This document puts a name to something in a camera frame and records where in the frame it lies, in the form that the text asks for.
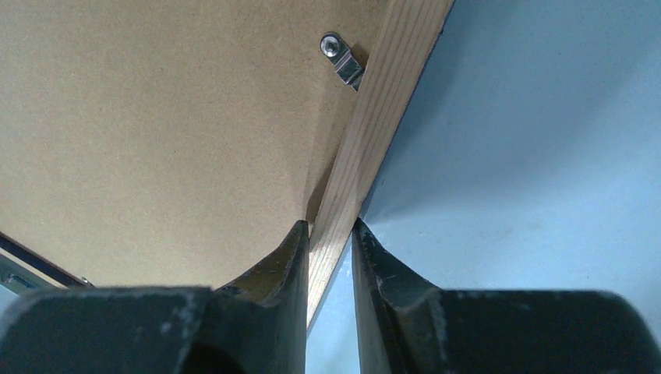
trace blue painted surface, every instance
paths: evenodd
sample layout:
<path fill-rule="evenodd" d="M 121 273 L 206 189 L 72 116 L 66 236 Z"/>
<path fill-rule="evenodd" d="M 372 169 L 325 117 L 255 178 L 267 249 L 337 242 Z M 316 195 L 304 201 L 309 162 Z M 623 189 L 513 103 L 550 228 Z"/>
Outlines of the blue painted surface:
<path fill-rule="evenodd" d="M 615 291 L 661 340 L 660 19 L 457 0 L 366 202 L 382 244 L 444 288 Z M 349 259 L 307 372 L 359 372 Z"/>

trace metal clip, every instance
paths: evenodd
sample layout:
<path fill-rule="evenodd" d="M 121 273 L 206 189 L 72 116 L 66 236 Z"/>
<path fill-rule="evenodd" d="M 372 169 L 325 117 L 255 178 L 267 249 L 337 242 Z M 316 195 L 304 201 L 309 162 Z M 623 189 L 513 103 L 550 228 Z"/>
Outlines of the metal clip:
<path fill-rule="evenodd" d="M 320 48 L 322 53 L 333 63 L 335 72 L 340 76 L 342 82 L 358 91 L 362 81 L 362 73 L 365 69 L 356 61 L 351 53 L 351 48 L 336 33 L 325 33 L 321 38 Z"/>
<path fill-rule="evenodd" d="M 87 288 L 95 288 L 95 286 L 87 278 L 81 277 L 80 280 L 83 282 L 83 286 Z"/>

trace wooden strip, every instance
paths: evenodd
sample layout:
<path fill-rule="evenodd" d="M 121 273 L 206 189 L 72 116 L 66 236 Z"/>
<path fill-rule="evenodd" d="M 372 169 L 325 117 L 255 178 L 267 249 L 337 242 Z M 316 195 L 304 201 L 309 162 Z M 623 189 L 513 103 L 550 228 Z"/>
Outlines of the wooden strip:
<path fill-rule="evenodd" d="M 453 0 L 392 0 L 310 237 L 308 326 Z"/>

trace brown fiberboard panel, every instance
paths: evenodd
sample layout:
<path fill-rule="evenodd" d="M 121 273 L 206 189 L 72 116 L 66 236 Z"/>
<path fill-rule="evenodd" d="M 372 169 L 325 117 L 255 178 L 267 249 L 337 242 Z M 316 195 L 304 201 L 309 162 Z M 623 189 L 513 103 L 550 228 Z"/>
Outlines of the brown fiberboard panel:
<path fill-rule="evenodd" d="M 386 5 L 2 2 L 0 231 L 97 285 L 233 279 L 316 214 L 357 98 L 321 35 L 360 56 Z"/>

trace black plastic part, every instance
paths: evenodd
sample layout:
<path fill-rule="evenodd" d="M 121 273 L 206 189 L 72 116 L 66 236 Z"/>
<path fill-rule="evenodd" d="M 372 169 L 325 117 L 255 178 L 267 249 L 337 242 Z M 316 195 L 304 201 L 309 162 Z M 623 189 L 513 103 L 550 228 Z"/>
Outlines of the black plastic part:
<path fill-rule="evenodd" d="M 361 372 L 659 372 L 647 327 L 600 291 L 442 290 L 358 220 L 353 274 Z"/>
<path fill-rule="evenodd" d="M 308 226 L 209 288 L 74 288 L 21 296 L 0 319 L 0 373 L 303 373 Z"/>

